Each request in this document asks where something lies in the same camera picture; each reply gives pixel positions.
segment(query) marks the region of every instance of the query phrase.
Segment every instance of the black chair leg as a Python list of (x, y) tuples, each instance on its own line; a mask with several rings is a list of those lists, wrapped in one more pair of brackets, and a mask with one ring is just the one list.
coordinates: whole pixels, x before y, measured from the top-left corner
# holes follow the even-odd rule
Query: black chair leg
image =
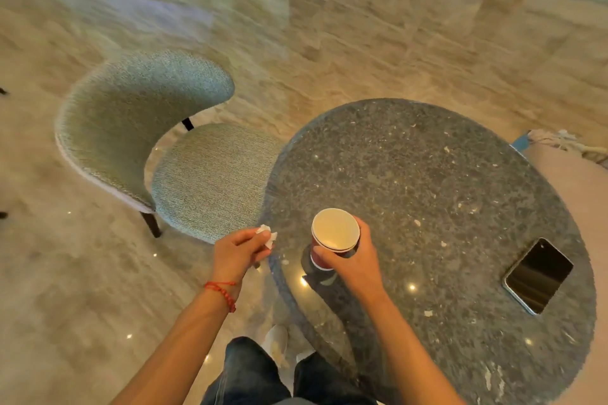
[(186, 127), (186, 130), (188, 130), (188, 131), (191, 131), (194, 128), (194, 125), (192, 125), (192, 122), (190, 122), (189, 117), (182, 120), (182, 123), (184, 124), (184, 126)]
[(154, 214), (144, 212), (140, 213), (142, 214), (143, 219), (146, 221), (146, 224), (148, 225), (150, 232), (152, 232), (152, 235), (154, 235), (155, 238), (158, 239), (161, 236), (161, 230), (158, 227), (158, 223), (156, 222)]

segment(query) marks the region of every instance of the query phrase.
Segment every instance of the jeans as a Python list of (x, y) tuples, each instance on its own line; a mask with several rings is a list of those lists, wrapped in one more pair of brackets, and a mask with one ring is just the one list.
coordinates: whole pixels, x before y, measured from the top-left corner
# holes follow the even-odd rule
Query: jeans
[[(294, 396), (316, 405), (376, 405), (316, 352), (295, 366)], [(224, 371), (209, 386), (201, 405), (273, 405), (290, 397), (274, 360), (242, 336), (226, 347)]]

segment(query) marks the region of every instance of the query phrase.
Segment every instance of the left hand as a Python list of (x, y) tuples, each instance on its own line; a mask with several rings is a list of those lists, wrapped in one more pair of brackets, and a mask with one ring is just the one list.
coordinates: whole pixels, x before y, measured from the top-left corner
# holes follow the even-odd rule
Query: left hand
[(238, 298), (245, 272), (258, 261), (270, 255), (265, 243), (270, 232), (256, 234), (257, 227), (232, 232), (215, 242), (213, 247), (212, 282), (236, 282), (236, 286), (222, 285), (234, 299)]

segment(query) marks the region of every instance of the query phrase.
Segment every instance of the phone screen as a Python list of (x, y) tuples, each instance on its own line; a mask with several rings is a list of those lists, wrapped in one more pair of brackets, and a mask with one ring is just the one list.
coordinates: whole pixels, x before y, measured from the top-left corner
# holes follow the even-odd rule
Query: phone screen
[(570, 260), (548, 240), (539, 239), (505, 282), (533, 312), (540, 314), (572, 268)]

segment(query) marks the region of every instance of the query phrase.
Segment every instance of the paper cup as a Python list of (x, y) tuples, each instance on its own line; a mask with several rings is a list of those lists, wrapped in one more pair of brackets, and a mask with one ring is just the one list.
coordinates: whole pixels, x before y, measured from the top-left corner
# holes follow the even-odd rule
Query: paper cup
[(326, 208), (317, 213), (313, 218), (311, 232), (313, 244), (310, 248), (310, 258), (315, 267), (322, 271), (332, 271), (333, 268), (314, 252), (317, 245), (338, 255), (344, 255), (357, 245), (361, 235), (354, 217), (339, 208)]

